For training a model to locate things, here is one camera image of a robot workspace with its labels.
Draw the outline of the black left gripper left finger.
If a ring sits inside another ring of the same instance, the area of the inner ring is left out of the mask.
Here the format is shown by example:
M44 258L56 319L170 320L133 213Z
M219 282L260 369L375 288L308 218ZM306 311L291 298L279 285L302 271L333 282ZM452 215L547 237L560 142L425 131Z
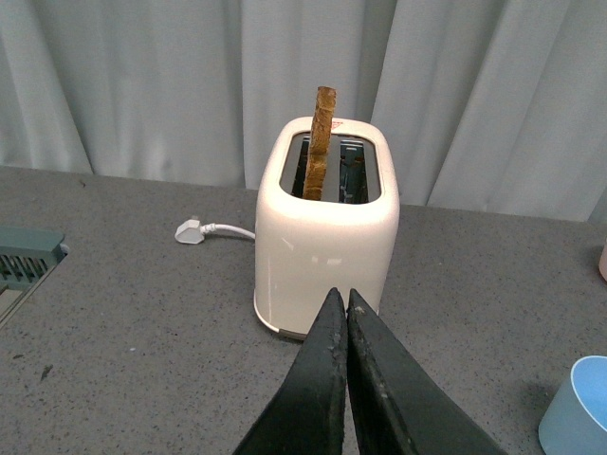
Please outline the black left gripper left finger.
M340 454L344 438L348 330L331 289L281 387L237 454Z

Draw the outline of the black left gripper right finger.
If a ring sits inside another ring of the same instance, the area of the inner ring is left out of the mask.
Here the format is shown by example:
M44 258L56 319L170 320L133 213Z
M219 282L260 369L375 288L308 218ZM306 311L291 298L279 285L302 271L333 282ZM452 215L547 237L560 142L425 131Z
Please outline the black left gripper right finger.
M428 376L355 289L347 382L361 454L503 454Z

